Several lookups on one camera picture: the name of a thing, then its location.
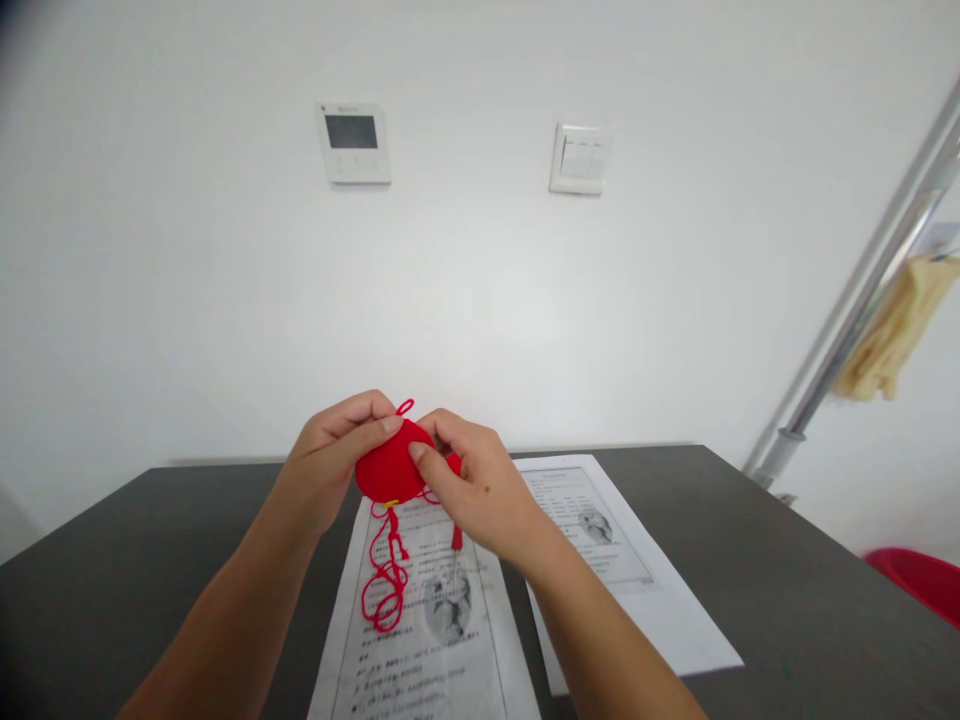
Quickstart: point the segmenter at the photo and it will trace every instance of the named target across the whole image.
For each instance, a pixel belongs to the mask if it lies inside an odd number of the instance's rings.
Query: paper sheet
[[[517,460],[516,466],[540,506],[675,673],[743,665],[592,455],[530,458]],[[529,592],[550,692],[567,694],[543,616]]]
[[[466,535],[454,568],[453,523],[417,499],[397,507],[410,560],[403,617],[381,635],[364,619],[360,595],[373,576],[367,553],[382,520],[363,499],[347,550],[320,661],[311,720],[540,717],[500,562]],[[386,559],[386,533],[374,548]],[[367,593],[373,607],[387,585]]]

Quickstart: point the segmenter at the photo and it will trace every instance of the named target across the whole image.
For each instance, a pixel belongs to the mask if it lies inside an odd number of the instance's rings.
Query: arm
[[[420,421],[437,452],[410,454],[451,518],[514,565],[537,597],[583,718],[702,719],[703,711],[650,641],[537,505],[497,434],[446,410]],[[463,460],[462,478],[443,460]]]
[[[320,536],[354,463],[403,420],[379,392],[312,417],[240,547],[119,717],[256,718]]]

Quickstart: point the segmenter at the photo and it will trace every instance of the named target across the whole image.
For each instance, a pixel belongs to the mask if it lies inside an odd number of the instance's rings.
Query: hand
[[[396,435],[403,418],[379,390],[354,395],[307,421],[267,499],[315,537],[333,524],[357,460]]]
[[[410,443],[410,457],[447,514],[488,550],[514,565],[526,564],[538,540],[557,527],[533,499],[497,433],[448,410],[434,410],[417,424],[439,452]],[[463,461],[463,477],[443,459],[451,450]]]

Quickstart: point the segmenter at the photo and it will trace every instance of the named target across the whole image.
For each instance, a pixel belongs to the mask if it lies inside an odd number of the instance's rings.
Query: person's left hand
[[[386,395],[369,390],[307,421],[270,493],[291,522],[325,533],[333,524],[357,460],[396,435],[403,418]]]

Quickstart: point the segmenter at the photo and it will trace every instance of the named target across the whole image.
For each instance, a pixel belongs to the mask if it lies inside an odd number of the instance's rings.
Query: dark gray table
[[[593,451],[739,651],[687,678],[713,718],[960,717],[960,632],[704,447]],[[240,542],[278,465],[150,470],[0,567],[0,712],[116,713]],[[320,542],[265,718],[306,714],[359,503]],[[544,718],[527,593],[504,567]]]

